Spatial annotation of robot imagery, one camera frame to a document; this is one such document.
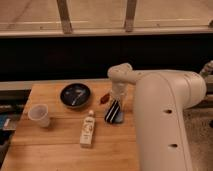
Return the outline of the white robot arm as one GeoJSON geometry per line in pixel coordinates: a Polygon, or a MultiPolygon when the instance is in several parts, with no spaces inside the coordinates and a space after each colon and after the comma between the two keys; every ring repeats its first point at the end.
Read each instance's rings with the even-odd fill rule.
{"type": "Polygon", "coordinates": [[[183,111],[206,95],[196,72],[135,70],[128,63],[112,66],[107,75],[112,95],[121,99],[125,84],[135,86],[133,116],[140,171],[193,171],[183,111]]]}

